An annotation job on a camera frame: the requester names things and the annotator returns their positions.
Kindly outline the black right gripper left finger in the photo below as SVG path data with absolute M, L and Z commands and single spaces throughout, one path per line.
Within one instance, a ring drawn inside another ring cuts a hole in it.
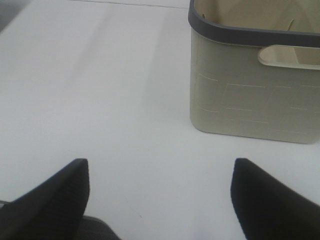
M 88 161 L 71 161 L 0 209 L 2 240 L 73 240 L 90 194 Z

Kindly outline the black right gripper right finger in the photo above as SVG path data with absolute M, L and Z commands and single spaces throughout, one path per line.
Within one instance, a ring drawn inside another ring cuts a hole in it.
M 320 206 L 247 158 L 234 162 L 230 197 L 248 240 L 320 238 Z

